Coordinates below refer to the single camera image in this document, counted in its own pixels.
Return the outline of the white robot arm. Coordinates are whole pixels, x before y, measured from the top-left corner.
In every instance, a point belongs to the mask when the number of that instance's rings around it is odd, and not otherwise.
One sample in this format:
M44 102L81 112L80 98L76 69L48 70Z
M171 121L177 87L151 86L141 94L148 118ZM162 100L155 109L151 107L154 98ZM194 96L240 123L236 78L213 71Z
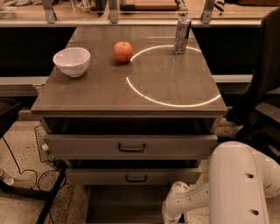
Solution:
M195 189L173 183L162 205L164 224L202 207L209 208L209 224L270 224L266 199L279 190L280 165L274 159L245 143L225 142L210 157L207 183Z

